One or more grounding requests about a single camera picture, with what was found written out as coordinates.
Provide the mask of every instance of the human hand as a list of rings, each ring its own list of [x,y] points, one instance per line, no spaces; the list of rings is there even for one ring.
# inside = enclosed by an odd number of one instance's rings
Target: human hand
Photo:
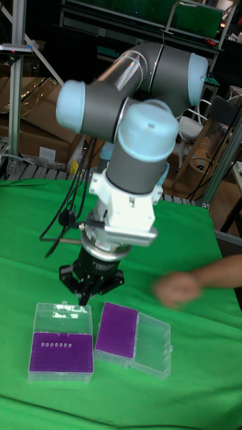
[[[155,284],[156,297],[169,308],[195,300],[201,295],[202,286],[192,273],[175,272],[162,277]]]

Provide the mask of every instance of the floor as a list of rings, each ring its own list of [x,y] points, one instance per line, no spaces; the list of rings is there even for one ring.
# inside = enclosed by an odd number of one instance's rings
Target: floor
[[[186,198],[198,185],[201,179],[201,173],[195,171],[189,166],[181,177],[181,181],[177,183],[175,188],[172,188],[173,180],[175,179],[174,170],[177,167],[178,162],[177,155],[172,154],[168,161],[170,164],[170,170],[163,185],[164,193],[180,198]],[[214,222],[214,228],[216,230],[221,229],[229,212],[233,209],[240,197],[241,194],[237,184],[235,183],[233,174],[230,174],[228,179],[220,184],[210,205],[210,216]],[[228,233],[233,236],[239,236],[235,225],[232,225]]]

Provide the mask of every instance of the light blue joint cap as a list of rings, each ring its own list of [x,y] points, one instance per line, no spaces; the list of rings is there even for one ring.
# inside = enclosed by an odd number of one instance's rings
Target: light blue joint cap
[[[85,83],[67,81],[61,88],[56,105],[56,119],[60,126],[81,132],[85,111]]]
[[[102,149],[100,158],[102,160],[110,160],[113,152],[114,152],[114,143],[107,142],[105,143]]]
[[[131,157],[155,163],[171,154],[178,130],[170,108],[150,100],[129,107],[118,129],[118,141]]]
[[[192,53],[188,65],[188,96],[191,106],[196,106],[201,98],[207,70],[208,60]]]

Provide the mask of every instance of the small white object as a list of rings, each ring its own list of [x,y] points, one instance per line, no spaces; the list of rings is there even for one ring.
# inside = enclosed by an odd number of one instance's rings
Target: small white object
[[[39,157],[41,159],[55,161],[56,151],[54,149],[44,148],[43,146],[40,146]]]

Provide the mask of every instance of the table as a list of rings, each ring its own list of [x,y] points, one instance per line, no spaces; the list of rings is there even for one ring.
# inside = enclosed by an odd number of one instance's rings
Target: table
[[[159,202],[155,208],[158,239],[149,249],[133,247],[120,265],[126,283],[90,302],[94,337],[105,301],[169,323],[170,377],[160,380],[99,361],[88,385],[28,383],[36,303],[77,303],[59,282],[58,268],[74,262],[79,248],[61,244],[52,257],[44,259],[49,245],[38,241],[69,185],[69,181],[48,179],[0,182],[1,427],[237,430],[242,426],[242,318],[234,291],[208,289],[179,312],[163,308],[150,291],[160,275],[190,270],[220,257],[209,213],[195,206]],[[87,197],[83,216],[95,201],[94,196]],[[54,226],[51,236],[59,230]]]

